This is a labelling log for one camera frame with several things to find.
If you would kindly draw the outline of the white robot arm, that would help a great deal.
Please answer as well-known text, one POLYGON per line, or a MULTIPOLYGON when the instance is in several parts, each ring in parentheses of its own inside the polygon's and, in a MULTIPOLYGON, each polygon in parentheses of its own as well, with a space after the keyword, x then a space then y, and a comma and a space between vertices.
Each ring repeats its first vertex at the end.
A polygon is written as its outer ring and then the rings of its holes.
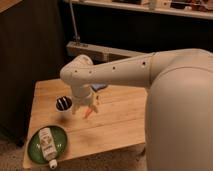
POLYGON ((147 171, 213 171, 213 53, 179 49, 95 65, 79 55, 60 71, 72 98, 94 83, 144 87, 147 171))

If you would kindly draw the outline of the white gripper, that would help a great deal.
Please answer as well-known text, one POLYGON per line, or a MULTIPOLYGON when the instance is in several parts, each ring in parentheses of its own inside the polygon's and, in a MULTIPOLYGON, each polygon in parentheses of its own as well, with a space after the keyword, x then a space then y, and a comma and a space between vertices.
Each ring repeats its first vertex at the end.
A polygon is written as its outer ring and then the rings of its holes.
POLYGON ((93 103, 93 92, 90 87, 73 87, 72 100, 75 103, 72 107, 72 114, 76 114, 79 106, 89 106, 90 113, 98 113, 98 105, 93 103))

